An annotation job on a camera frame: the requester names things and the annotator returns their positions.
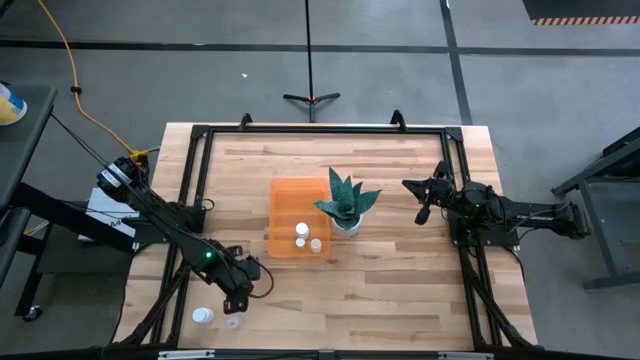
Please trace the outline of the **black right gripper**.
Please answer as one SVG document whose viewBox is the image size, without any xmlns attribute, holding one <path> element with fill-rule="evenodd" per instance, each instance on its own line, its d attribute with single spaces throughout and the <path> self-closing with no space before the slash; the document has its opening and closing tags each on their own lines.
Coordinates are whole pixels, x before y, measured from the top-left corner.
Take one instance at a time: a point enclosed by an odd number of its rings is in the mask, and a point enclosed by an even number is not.
<svg viewBox="0 0 640 360">
<path fill-rule="evenodd" d="M 449 163 L 440 161 L 433 175 L 426 180 L 403 180 L 402 185 L 414 194 L 422 205 L 415 218 L 415 223 L 424 225 L 430 216 L 430 206 L 442 207 L 443 202 L 453 193 L 453 183 L 447 179 Z"/>
</svg>

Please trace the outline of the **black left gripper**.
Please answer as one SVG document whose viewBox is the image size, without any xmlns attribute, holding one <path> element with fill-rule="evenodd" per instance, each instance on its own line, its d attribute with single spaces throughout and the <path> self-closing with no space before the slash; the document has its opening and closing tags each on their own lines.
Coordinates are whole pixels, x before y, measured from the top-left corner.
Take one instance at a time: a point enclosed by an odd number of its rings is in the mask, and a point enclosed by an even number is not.
<svg viewBox="0 0 640 360">
<path fill-rule="evenodd" d="M 260 268 L 253 256 L 237 259 L 239 246 L 216 249 L 214 283 L 225 294 L 223 312 L 226 315 L 246 312 L 254 290 L 254 281 L 260 279 Z"/>
</svg>

